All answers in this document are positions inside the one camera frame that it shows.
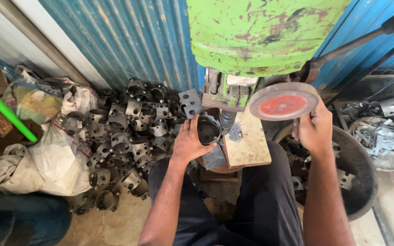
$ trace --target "scrap metal pile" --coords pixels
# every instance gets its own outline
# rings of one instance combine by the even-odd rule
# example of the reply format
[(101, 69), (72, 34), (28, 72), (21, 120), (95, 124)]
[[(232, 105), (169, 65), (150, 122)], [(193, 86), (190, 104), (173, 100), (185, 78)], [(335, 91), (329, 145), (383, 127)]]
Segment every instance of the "scrap metal pile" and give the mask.
[[(144, 81), (132, 79), (121, 95), (113, 90), (104, 91), (97, 105), (98, 109), (90, 110), (88, 115), (71, 112), (60, 119), (69, 135), (84, 130), (86, 142), (95, 152), (86, 164), (91, 168), (92, 187), (122, 182), (129, 194), (145, 200), (149, 196), (146, 180), (150, 169), (157, 160), (172, 154), (169, 147), (178, 136), (180, 125), (196, 113), (200, 114), (200, 142), (207, 145), (220, 138), (220, 122), (205, 115), (195, 89), (177, 97), (162, 85), (149, 89)], [(118, 195), (117, 190), (102, 191), (95, 199), (80, 194), (73, 202), (75, 212), (84, 214), (94, 205), (99, 210), (114, 211)]]

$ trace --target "floor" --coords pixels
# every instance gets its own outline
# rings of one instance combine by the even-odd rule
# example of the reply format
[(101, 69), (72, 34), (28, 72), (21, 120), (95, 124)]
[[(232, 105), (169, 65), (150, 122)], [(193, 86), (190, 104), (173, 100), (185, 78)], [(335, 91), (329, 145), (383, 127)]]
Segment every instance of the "floor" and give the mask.
[[(268, 125), (263, 122), (267, 139), (271, 139), (279, 128), (284, 126)], [(394, 182), (387, 172), (378, 172), (379, 190), (377, 198), (387, 219), (388, 227), (394, 238)], [(124, 187), (119, 187), (118, 209), (115, 212), (92, 209), (85, 215), (73, 216), (70, 229), (59, 246), (134, 246), (137, 244), (140, 231), (151, 207), (150, 199), (128, 195)], [(235, 209), (236, 197), (239, 194), (239, 183), (206, 182), (198, 185), (208, 198), (204, 203), (214, 216), (227, 220)], [(370, 210), (363, 217), (350, 222), (355, 242), (359, 246), (386, 245), (380, 229)]]

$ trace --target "wooden board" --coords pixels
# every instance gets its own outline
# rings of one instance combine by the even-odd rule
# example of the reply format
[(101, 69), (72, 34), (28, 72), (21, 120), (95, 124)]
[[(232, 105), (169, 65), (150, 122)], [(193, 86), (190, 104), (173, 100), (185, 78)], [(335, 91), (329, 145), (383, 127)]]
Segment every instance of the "wooden board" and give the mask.
[(247, 105), (243, 113), (236, 115), (235, 123), (241, 127), (242, 138), (238, 141), (224, 137), (229, 167), (256, 166), (271, 163), (267, 141), (262, 130), (261, 120), (250, 113)]

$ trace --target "blue corrugated sheet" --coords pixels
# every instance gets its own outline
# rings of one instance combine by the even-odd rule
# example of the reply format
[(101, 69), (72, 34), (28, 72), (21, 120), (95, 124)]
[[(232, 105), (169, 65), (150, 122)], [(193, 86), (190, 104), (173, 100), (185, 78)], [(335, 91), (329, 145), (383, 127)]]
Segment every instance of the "blue corrugated sheet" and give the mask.
[(130, 78), (201, 90), (185, 0), (39, 0), (107, 83)]
[[(331, 32), (331, 41), (323, 49), (325, 54), (381, 26), (394, 14), (394, 0), (353, 0), (356, 5), (347, 8), (342, 24)], [(344, 86), (364, 68), (370, 67), (394, 47), (394, 34), (382, 35), (353, 51), (324, 64), (313, 85), (318, 90), (330, 91)]]

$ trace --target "metal rod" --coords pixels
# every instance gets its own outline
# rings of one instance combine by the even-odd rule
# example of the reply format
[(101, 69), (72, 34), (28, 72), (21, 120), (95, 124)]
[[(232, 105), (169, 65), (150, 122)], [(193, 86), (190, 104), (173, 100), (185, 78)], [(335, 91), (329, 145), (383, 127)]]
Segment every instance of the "metal rod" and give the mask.
[(356, 83), (361, 81), (365, 76), (369, 75), (373, 70), (375, 70), (377, 67), (379, 67), (383, 62), (385, 62), (387, 59), (389, 59), (392, 55), (394, 55), (394, 47), (387, 52), (383, 57), (381, 57), (375, 64), (373, 64), (371, 67), (362, 70), (359, 72), (356, 76), (353, 77), (352, 80), (350, 80), (346, 86), (340, 91), (336, 96), (334, 96), (331, 100), (329, 100), (326, 103), (326, 107), (331, 105), (333, 102), (335, 102), (344, 92), (352, 88)]
[(323, 65), (325, 62), (330, 61), (338, 56), (341, 56), (341, 55), (359, 47), (360, 45), (363, 45), (363, 44), (369, 42), (370, 40), (372, 40), (376, 37), (379, 37), (382, 34), (384, 34), (384, 31), (381, 28), (378, 28), (375, 31), (371, 31), (368, 34), (365, 34), (359, 38), (356, 38), (356, 39), (352, 40), (351, 42), (348, 42), (348, 43), (322, 55), (321, 57), (317, 58), (317, 60), (315, 62), (317, 64)]

